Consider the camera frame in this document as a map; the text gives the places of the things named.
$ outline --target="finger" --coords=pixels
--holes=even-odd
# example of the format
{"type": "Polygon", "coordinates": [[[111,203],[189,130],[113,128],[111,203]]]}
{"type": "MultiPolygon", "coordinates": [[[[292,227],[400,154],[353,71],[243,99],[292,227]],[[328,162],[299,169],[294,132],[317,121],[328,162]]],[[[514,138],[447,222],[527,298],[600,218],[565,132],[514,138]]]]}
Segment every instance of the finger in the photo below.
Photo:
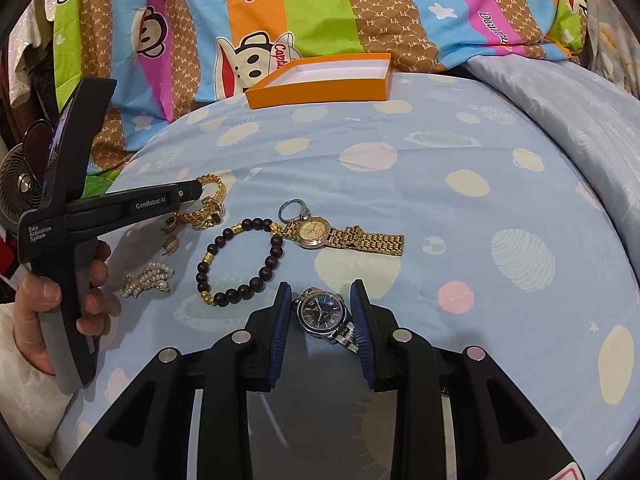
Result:
{"type": "Polygon", "coordinates": [[[102,260],[95,259],[89,268],[89,277],[92,286],[103,286],[109,279],[109,271],[102,260]]]}
{"type": "Polygon", "coordinates": [[[86,314],[76,321],[78,332],[83,335],[98,336],[104,331],[104,318],[107,314],[86,314]]]}
{"type": "Polygon", "coordinates": [[[109,256],[111,256],[111,247],[109,247],[107,242],[99,240],[98,247],[95,250],[96,259],[106,262],[109,256]]]}
{"type": "Polygon", "coordinates": [[[46,312],[60,304],[59,286],[48,278],[28,274],[15,293],[14,337],[23,354],[44,348],[38,312],[46,312]]]}
{"type": "Polygon", "coordinates": [[[27,274],[15,293],[16,309],[21,313],[46,312],[60,304],[62,292],[53,280],[27,274]]]}
{"type": "Polygon", "coordinates": [[[94,315],[104,312],[104,294],[99,288],[92,288],[84,297],[84,310],[94,315]]]}

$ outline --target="gold bracelet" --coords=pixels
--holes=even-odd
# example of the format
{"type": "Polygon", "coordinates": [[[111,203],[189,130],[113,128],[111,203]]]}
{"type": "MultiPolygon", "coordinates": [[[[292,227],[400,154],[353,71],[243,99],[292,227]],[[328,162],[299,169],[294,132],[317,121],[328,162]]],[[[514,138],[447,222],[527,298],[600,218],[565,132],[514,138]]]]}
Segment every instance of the gold bracelet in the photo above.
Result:
{"type": "Polygon", "coordinates": [[[222,205],[222,201],[226,196],[226,186],[222,182],[219,176],[213,173],[209,173],[203,176],[199,176],[196,179],[203,186],[207,184],[218,184],[218,190],[215,195],[204,197],[201,202],[202,206],[199,210],[192,213],[180,214],[174,213],[175,221],[181,224],[191,224],[196,230],[203,230],[209,227],[213,227],[222,222],[222,217],[225,214],[225,208],[222,205]]]}

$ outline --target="screen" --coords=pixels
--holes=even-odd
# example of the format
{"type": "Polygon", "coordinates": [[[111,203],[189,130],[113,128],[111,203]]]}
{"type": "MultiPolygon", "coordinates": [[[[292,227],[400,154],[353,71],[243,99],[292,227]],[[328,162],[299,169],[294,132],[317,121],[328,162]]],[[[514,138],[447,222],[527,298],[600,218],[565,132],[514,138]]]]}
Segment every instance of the screen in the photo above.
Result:
{"type": "Polygon", "coordinates": [[[69,110],[71,106],[69,103],[65,105],[65,108],[62,110],[60,114],[60,118],[58,119],[58,125],[56,126],[56,132],[53,135],[53,139],[51,140],[51,146],[49,147],[49,160],[47,161],[47,171],[53,166],[53,163],[58,158],[58,148],[60,147],[60,140],[62,139],[62,130],[65,129],[66,118],[69,115],[69,110]]]}

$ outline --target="black watch face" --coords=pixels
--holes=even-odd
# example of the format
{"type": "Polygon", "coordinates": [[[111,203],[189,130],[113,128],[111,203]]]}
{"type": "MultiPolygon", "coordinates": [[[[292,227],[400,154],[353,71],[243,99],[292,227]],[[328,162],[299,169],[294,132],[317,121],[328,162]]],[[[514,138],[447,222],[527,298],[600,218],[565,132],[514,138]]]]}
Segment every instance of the black watch face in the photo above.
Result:
{"type": "Polygon", "coordinates": [[[340,325],[344,307],[335,297],[319,293],[308,298],[300,308],[300,321],[315,332],[330,332],[340,325]]]}

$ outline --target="brown monogram pattern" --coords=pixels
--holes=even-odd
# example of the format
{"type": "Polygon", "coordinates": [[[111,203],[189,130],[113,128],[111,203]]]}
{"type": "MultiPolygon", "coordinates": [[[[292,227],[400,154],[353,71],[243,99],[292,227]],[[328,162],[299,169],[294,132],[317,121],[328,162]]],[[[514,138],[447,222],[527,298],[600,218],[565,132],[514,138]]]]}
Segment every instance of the brown monogram pattern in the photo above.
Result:
{"type": "Polygon", "coordinates": [[[443,72],[412,0],[350,0],[365,52],[389,52],[400,72],[443,72]]]}
{"type": "MultiPolygon", "coordinates": [[[[81,0],[80,33],[82,74],[109,77],[111,72],[111,0],[81,0]]],[[[131,158],[125,151],[120,113],[110,108],[102,131],[91,148],[94,165],[103,171],[121,166],[131,158]]]]}
{"type": "Polygon", "coordinates": [[[191,102],[200,84],[200,63],[196,32],[186,0],[165,0],[172,40],[171,71],[174,118],[191,111],[191,102]]]}
{"type": "Polygon", "coordinates": [[[523,44],[539,43],[544,34],[533,19],[526,0],[495,0],[511,27],[522,38],[523,44]]]}

